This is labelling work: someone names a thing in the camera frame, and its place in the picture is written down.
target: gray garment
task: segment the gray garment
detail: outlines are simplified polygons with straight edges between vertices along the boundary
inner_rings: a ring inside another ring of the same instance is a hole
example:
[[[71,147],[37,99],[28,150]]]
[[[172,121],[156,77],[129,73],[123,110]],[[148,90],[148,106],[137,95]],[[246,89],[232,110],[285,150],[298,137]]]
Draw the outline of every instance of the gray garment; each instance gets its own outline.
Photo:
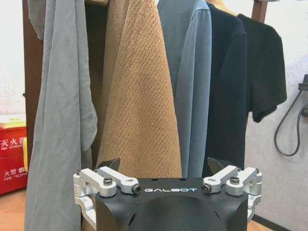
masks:
[[[97,132],[84,0],[29,0],[29,17],[39,38],[44,28],[44,55],[25,230],[78,231],[73,174],[81,162],[91,167],[90,146]]]
[[[201,177],[209,108],[212,26],[204,0],[160,0],[178,121],[182,174]]]

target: black t-shirt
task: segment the black t-shirt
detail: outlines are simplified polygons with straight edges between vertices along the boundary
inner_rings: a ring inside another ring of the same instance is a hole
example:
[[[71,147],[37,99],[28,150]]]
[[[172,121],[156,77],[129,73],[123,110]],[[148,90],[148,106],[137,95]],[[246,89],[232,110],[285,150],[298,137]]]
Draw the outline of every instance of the black t-shirt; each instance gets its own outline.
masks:
[[[213,38],[205,156],[244,167],[247,34],[238,17],[209,8]],[[209,175],[205,161],[203,176]]]
[[[287,98],[282,40],[274,28],[238,16],[248,38],[246,114],[255,122],[274,112]]]

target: silver metal bracket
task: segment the silver metal bracket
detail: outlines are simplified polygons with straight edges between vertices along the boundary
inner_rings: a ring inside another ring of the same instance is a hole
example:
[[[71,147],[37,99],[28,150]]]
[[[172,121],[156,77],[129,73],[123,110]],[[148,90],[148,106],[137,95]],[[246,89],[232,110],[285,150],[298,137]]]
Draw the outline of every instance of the silver metal bracket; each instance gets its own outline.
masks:
[[[235,166],[227,166],[211,177],[203,179],[202,190],[204,193],[218,193],[225,184],[225,191],[230,196],[248,194],[247,222],[255,214],[256,205],[261,202],[262,173],[253,167],[241,171]]]
[[[83,217],[96,230],[96,213],[88,195],[100,193],[102,197],[113,197],[117,186],[123,193],[138,194],[141,191],[136,178],[127,177],[108,167],[92,171],[88,168],[73,176],[75,204],[81,207]]]
[[[122,193],[126,194],[139,194],[141,187],[136,178],[127,177],[109,167],[101,167],[97,173],[105,178],[111,178],[120,187]]]
[[[226,183],[231,176],[237,175],[237,167],[227,166],[223,170],[219,171],[211,177],[205,177],[203,179],[202,189],[204,193],[218,193],[221,190],[221,186]]]

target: textured towel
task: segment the textured towel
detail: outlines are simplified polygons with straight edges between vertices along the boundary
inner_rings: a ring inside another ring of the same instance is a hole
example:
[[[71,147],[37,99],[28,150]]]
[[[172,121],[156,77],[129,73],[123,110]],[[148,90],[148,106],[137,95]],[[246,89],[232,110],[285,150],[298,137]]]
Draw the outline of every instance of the textured towel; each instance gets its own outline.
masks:
[[[154,0],[109,0],[103,93],[95,101],[102,103],[97,114],[103,124],[97,163],[120,157],[119,171],[128,176],[181,176],[172,87]],[[86,224],[83,230],[93,229]]]

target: red box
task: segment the red box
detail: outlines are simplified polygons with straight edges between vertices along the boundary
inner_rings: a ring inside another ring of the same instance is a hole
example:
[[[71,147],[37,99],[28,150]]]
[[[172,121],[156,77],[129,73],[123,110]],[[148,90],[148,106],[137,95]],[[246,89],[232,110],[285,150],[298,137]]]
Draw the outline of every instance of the red box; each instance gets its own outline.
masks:
[[[0,127],[0,194],[26,187],[23,139],[26,127]]]

